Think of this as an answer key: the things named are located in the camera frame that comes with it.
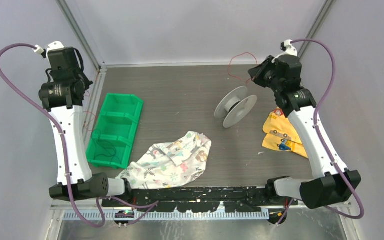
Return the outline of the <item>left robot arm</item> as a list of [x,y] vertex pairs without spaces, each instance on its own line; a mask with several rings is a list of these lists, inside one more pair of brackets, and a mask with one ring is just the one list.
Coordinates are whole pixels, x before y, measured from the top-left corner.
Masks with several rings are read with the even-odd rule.
[[82,114],[85,92],[93,84],[84,74],[84,62],[78,49],[55,41],[42,55],[49,61],[47,82],[39,90],[42,108],[50,118],[57,151],[57,183],[49,188],[54,200],[81,201],[114,196],[121,207],[133,202],[126,179],[93,174],[83,137]]

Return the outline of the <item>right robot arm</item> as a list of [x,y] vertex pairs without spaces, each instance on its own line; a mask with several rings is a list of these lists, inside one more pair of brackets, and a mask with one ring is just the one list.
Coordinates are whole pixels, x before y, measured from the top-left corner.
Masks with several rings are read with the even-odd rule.
[[296,130],[310,161],[313,178],[298,180],[277,177],[267,181],[265,198],[279,205],[285,197],[303,201],[309,209],[346,202],[360,184],[361,175],[336,153],[316,112],[312,93],[301,87],[302,64],[299,57],[268,56],[248,71],[255,84],[274,92],[276,105]]

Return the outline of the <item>grey plastic spool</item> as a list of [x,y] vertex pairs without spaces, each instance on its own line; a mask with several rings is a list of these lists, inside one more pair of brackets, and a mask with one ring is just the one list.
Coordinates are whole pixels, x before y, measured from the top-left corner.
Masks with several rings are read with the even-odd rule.
[[214,111],[214,117],[224,118],[223,127],[231,128],[250,113],[257,100],[256,95],[248,95],[246,86],[237,87],[220,101]]

